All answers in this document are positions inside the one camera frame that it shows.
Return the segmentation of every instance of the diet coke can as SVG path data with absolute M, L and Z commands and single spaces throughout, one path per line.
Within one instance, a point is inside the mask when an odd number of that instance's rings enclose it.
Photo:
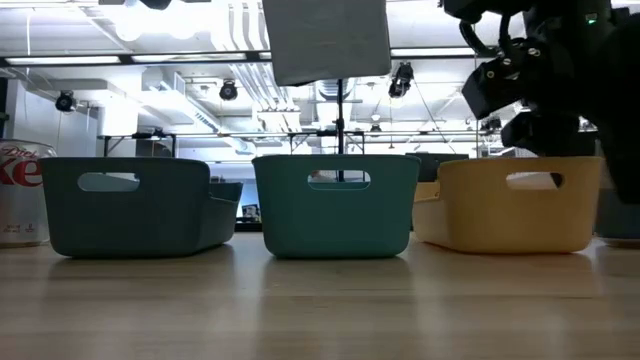
M 56 156 L 49 145 L 0 139 L 0 247 L 36 246 L 49 240 L 38 159 Z

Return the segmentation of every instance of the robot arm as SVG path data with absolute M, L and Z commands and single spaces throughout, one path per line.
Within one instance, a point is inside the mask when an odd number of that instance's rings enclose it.
M 588 153 L 579 118 L 599 129 L 599 138 L 618 194 L 640 203 L 640 148 L 632 120 L 640 61 L 640 15 L 612 9 L 610 0 L 443 0 L 445 12 L 461 20 L 465 41 L 480 56 L 495 57 L 480 65 L 462 94 L 478 119 L 518 100 L 531 112 L 521 113 L 502 131 L 505 146 L 527 148 L 542 156 Z M 499 47 L 477 38 L 472 24 L 482 14 L 502 15 Z M 512 16 L 522 12 L 526 38 L 511 39 Z

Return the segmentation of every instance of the bin handle cutout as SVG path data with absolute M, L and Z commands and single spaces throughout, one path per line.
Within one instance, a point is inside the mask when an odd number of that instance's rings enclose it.
M 88 172 L 78 177 L 78 187 L 85 192 L 134 192 L 140 179 L 135 173 Z
M 508 174 L 506 182 L 511 190 L 558 190 L 565 179 L 557 172 L 531 171 Z
M 345 182 L 338 182 L 340 172 Z M 371 185 L 371 176 L 364 170 L 313 170 L 307 175 L 307 183 L 318 191 L 362 191 Z

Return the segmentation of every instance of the wooden table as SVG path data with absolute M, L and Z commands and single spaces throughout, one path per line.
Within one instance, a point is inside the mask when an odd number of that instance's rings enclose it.
M 0 251 L 0 359 L 640 359 L 640 252 L 278 261 Z

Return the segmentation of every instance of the yellow bin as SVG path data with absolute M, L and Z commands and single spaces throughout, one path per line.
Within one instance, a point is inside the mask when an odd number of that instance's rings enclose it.
M 512 158 L 442 164 L 438 196 L 414 203 L 416 235 L 468 253 L 583 250 L 591 240 L 601 161 Z M 560 186 L 549 173 L 562 176 Z

